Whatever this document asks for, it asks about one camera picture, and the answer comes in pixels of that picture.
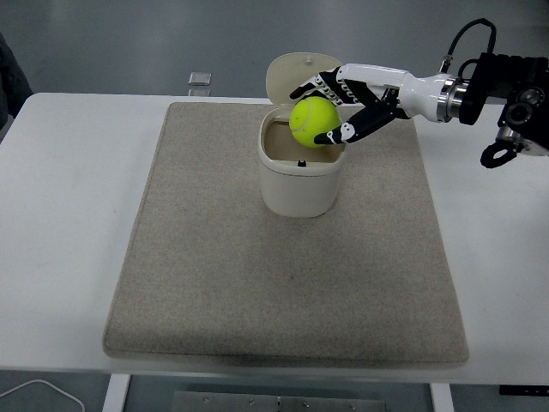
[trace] black cable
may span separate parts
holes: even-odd
[[[469,66],[470,64],[473,64],[473,63],[478,63],[479,62],[479,59],[478,58],[470,58],[467,62],[465,62],[464,64],[462,64],[462,66],[460,67],[460,69],[457,71],[457,75],[458,77],[460,78],[463,78],[463,71],[465,71],[465,69],[467,68],[467,66]]]
[[[498,33],[496,26],[491,21],[488,21],[487,19],[477,19],[469,22],[466,24],[454,37],[454,40],[452,41],[452,44],[450,45],[448,49],[448,54],[444,57],[443,63],[440,67],[441,73],[448,73],[448,68],[450,65],[450,62],[452,60],[452,55],[454,54],[455,47],[457,46],[457,43],[460,41],[460,38],[462,35],[472,26],[476,26],[477,24],[482,24],[484,26],[487,26],[491,29],[490,32],[490,39],[488,40],[488,47],[486,48],[486,52],[492,53],[494,50],[494,46],[496,45],[496,35]],[[464,65],[462,65],[462,68],[465,69],[471,62],[467,61]]]
[[[494,50],[494,46],[496,45],[496,26],[491,21],[488,21],[487,19],[477,19],[473,20],[470,23],[466,24],[462,30],[458,32],[458,34],[454,37],[454,41],[452,41],[451,46],[448,49],[448,54],[451,56],[454,54],[454,49],[457,46],[457,42],[460,41],[460,38],[462,35],[472,26],[476,26],[477,24],[482,24],[484,26],[489,27],[492,31],[490,33],[490,39],[488,40],[488,48],[486,49],[486,52],[492,53]]]

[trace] black fingertip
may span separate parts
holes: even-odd
[[[328,139],[326,136],[326,133],[321,133],[320,135],[316,135],[313,139],[313,142],[315,144],[334,144],[331,140]]]
[[[300,88],[296,88],[294,91],[290,93],[290,99],[296,100],[303,92],[299,91]]]

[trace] metal plate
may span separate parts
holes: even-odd
[[[386,410],[383,401],[212,392],[176,391],[172,401],[172,412],[386,412]]]
[[[189,96],[209,97],[209,88],[190,88]]]
[[[225,411],[277,412],[278,397],[182,391],[176,391],[173,395],[172,412]]]
[[[386,412],[385,402],[321,397],[280,397],[279,412]]]
[[[191,86],[207,86],[212,80],[212,74],[200,71],[193,71],[189,76]]]

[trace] white container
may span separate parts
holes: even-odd
[[[294,101],[289,94],[321,71],[341,66],[329,56],[292,53],[267,70],[267,96],[278,107],[262,122],[257,142],[263,201],[278,215],[315,217],[329,210],[340,184],[345,145],[306,148],[288,125]]]

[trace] white cable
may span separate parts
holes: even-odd
[[[45,384],[45,385],[48,385],[51,388],[55,389],[57,392],[61,393],[62,395],[65,395],[69,399],[72,399],[73,401],[78,403],[82,408],[82,412],[86,412],[86,407],[84,407],[84,403],[82,403],[82,401],[80,399],[78,399],[77,397],[73,397],[69,393],[63,391],[62,389],[57,388],[54,384],[48,382],[47,380],[43,380],[43,379],[29,380],[28,382],[25,382],[24,384],[16,386],[15,388],[10,389],[9,391],[6,391],[4,393],[0,393],[0,397],[5,397],[6,395],[9,395],[12,392],[18,391],[20,388],[22,388],[24,386],[27,386],[27,385],[30,385],[30,384]]]

